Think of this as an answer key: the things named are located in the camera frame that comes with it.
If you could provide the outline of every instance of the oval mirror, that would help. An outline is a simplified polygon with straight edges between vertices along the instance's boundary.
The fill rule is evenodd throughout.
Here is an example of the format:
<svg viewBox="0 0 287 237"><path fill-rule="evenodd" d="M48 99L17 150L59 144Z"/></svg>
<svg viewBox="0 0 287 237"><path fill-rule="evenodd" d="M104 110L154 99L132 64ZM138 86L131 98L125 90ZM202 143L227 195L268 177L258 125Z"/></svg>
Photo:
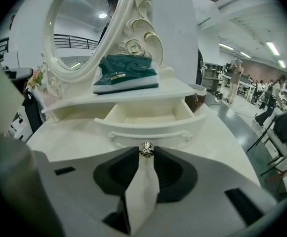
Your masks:
<svg viewBox="0 0 287 237"><path fill-rule="evenodd" d="M104 52L101 57L96 53L119 3L120 0L53 1L45 26L44 56L59 78L81 78L86 73L83 70L94 67L93 57L101 59Z"/></svg>

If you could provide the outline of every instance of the ceiling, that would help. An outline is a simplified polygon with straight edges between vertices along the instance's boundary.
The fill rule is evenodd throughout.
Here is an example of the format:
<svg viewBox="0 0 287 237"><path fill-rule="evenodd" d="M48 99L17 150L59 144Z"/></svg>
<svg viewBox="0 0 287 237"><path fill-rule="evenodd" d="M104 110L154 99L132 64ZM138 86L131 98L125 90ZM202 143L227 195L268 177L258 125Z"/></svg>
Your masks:
<svg viewBox="0 0 287 237"><path fill-rule="evenodd" d="M221 22L214 28L219 31L220 41L235 49L228 52L239 56L244 52L252 59L277 68L278 60L283 60L287 66L287 14L278 3L246 9L241 16ZM274 43L280 56L272 53L266 45L268 41Z"/></svg>
<svg viewBox="0 0 287 237"><path fill-rule="evenodd" d="M83 21L94 29L103 27L110 21L110 17L99 18L100 13L109 13L106 0L64 0L59 13Z"/></svg>

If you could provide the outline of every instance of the open drawer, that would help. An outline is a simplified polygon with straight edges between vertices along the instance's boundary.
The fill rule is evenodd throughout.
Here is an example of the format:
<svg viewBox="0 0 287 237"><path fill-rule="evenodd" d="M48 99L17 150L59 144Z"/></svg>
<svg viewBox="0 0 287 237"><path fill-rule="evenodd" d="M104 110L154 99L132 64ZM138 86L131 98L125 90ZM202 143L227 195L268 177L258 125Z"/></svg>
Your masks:
<svg viewBox="0 0 287 237"><path fill-rule="evenodd" d="M118 103L105 119L96 118L103 135L116 147L182 148L197 137L206 115L195 116L183 99Z"/></svg>

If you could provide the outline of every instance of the fluorescent light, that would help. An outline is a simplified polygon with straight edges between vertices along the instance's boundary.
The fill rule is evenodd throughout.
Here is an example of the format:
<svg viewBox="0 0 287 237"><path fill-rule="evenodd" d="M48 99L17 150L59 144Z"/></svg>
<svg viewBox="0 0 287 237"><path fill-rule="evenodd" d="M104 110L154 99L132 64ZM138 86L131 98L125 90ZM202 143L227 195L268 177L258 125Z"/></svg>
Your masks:
<svg viewBox="0 0 287 237"><path fill-rule="evenodd" d="M278 63L280 64L280 66L284 69L286 67L285 63L283 61L278 61Z"/></svg>
<svg viewBox="0 0 287 237"><path fill-rule="evenodd" d="M79 64L81 64L81 63L79 62L79 63L75 64L74 66L71 67L71 69L74 68L74 67L76 67L76 66L79 65Z"/></svg>
<svg viewBox="0 0 287 237"><path fill-rule="evenodd" d="M266 42L266 44L270 47L270 49L272 50L272 52L275 54L275 55L279 55L280 53L277 51L276 47L274 46L273 43L271 42Z"/></svg>
<svg viewBox="0 0 287 237"><path fill-rule="evenodd" d="M240 52L240 54L243 54L244 56L246 56L247 58L251 58L249 57L247 54Z"/></svg>
<svg viewBox="0 0 287 237"><path fill-rule="evenodd" d="M98 17L99 17L99 18L105 18L105 17L107 17L107 14L106 14L106 13L100 13L100 14L98 15Z"/></svg>
<svg viewBox="0 0 287 237"><path fill-rule="evenodd" d="M222 43L219 43L219 46L223 46L223 47L225 47L225 48L227 48L227 49L234 50L232 47L229 47L229 46L224 45L224 44L222 44Z"/></svg>

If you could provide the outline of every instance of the vanity shelf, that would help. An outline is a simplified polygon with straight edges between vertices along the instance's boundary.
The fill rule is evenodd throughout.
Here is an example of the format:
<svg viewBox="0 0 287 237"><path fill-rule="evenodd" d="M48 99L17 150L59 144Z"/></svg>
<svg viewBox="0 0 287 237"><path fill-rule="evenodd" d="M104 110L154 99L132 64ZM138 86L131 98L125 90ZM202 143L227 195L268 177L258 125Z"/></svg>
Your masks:
<svg viewBox="0 0 287 237"><path fill-rule="evenodd" d="M115 148L154 145L184 148L202 129L206 115L195 116L181 98L118 103L95 122Z"/></svg>
<svg viewBox="0 0 287 237"><path fill-rule="evenodd" d="M94 94L92 88L90 88L89 91L86 91L81 95L58 100L54 104L44 108L42 113L73 105L169 99L193 94L195 94L194 90L187 84L176 78L166 78L160 80L160 85L157 88L131 90L103 95Z"/></svg>

